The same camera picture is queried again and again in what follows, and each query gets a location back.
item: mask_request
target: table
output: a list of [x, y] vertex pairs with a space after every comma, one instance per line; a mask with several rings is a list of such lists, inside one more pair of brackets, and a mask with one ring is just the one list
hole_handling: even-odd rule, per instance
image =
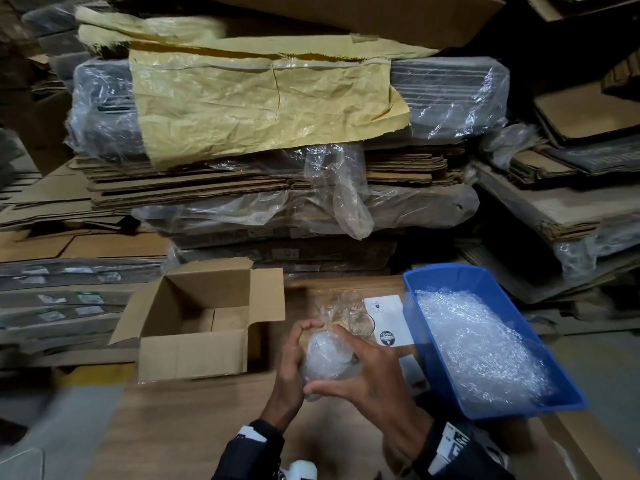
[[[269, 324], [264, 372], [126, 387], [86, 480], [206, 480], [240, 427], [258, 418], [271, 393], [279, 343], [295, 320], [314, 313], [320, 289], [354, 289], [363, 298], [400, 294], [401, 276], [309, 280], [285, 289], [286, 320]], [[285, 434], [284, 466], [313, 461], [321, 479], [392, 478], [382, 434], [349, 403], [305, 403]]]

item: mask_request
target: blue plastic tray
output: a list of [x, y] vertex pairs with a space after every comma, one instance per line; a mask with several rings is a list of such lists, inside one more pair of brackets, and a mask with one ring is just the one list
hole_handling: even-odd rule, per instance
[[[580, 410], [586, 407], [580, 391], [567, 377], [555, 359], [529, 324], [524, 320], [518, 309], [513, 305], [500, 285], [494, 281], [491, 274], [479, 266], [464, 266], [460, 264], [433, 264], [414, 271], [409, 271], [404, 277], [403, 313], [413, 336], [413, 341], [422, 360], [423, 369], [431, 387], [439, 393], [447, 404], [457, 404], [460, 413], [470, 420], [491, 419], [503, 416], [539, 416], [540, 414], [562, 410]], [[414, 291], [446, 288], [451, 291], [468, 290], [480, 297], [484, 303], [494, 311], [502, 322], [523, 335], [526, 339], [542, 347], [536, 355], [542, 360], [549, 371], [554, 392], [544, 397], [540, 404], [532, 405], [528, 409], [510, 410], [501, 413], [479, 413], [465, 410], [460, 402], [449, 371], [447, 370], [440, 350], [433, 341], [433, 335], [418, 305]]]

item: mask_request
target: yellow paper sheet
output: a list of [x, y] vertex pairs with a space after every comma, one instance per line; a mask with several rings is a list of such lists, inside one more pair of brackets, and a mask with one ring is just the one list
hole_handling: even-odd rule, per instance
[[132, 49], [194, 52], [216, 57], [282, 57], [364, 60], [415, 59], [438, 51], [393, 40], [357, 35], [227, 37], [224, 21], [204, 16], [137, 18], [123, 13], [99, 13], [79, 7], [78, 37], [94, 48], [127, 44]]
[[159, 169], [227, 155], [361, 141], [404, 128], [386, 59], [227, 59], [132, 50], [138, 123]]

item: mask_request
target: dark sleeve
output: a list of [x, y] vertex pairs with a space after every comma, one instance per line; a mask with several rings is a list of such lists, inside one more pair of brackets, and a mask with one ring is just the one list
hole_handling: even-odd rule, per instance
[[484, 448], [473, 439], [468, 441], [452, 462], [435, 475], [430, 475], [429, 467], [436, 457], [445, 424], [434, 424], [429, 430], [420, 456], [413, 462], [413, 471], [421, 480], [515, 480], [513, 475], [492, 460]]
[[265, 441], [238, 434], [227, 443], [211, 480], [266, 480], [278, 477], [284, 438], [262, 419], [253, 421], [249, 426]]

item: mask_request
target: hand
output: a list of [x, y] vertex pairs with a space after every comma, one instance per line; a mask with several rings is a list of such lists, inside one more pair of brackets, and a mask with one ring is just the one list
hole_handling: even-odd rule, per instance
[[304, 382], [300, 375], [300, 362], [305, 356], [304, 350], [298, 344], [302, 331], [308, 328], [322, 328], [320, 320], [300, 320], [293, 324], [291, 332], [282, 347], [279, 357], [276, 382], [264, 411], [260, 415], [270, 425], [284, 433], [289, 423], [296, 417], [302, 402]]
[[334, 326], [333, 331], [353, 348], [362, 362], [362, 372], [343, 381], [311, 382], [304, 387], [304, 393], [346, 399], [407, 458], [415, 460], [433, 419], [413, 402], [396, 353], [391, 347], [356, 337], [341, 326]]

